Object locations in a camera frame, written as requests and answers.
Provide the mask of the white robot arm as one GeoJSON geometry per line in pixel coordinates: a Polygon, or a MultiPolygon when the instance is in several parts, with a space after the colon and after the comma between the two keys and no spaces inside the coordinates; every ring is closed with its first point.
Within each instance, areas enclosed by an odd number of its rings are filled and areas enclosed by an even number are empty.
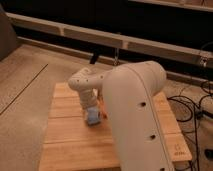
{"type": "Polygon", "coordinates": [[[69,78],[83,108],[95,105],[95,89],[102,91],[122,171],[175,171],[153,104],[165,81],[164,68],[154,61],[99,74],[83,68],[69,78]]]}

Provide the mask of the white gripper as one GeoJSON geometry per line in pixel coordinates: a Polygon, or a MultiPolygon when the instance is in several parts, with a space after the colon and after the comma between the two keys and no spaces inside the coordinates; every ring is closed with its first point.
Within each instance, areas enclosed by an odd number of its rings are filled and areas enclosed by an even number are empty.
{"type": "Polygon", "coordinates": [[[83,110],[98,111],[97,96],[92,89],[83,90],[79,93],[80,105],[83,110]]]}

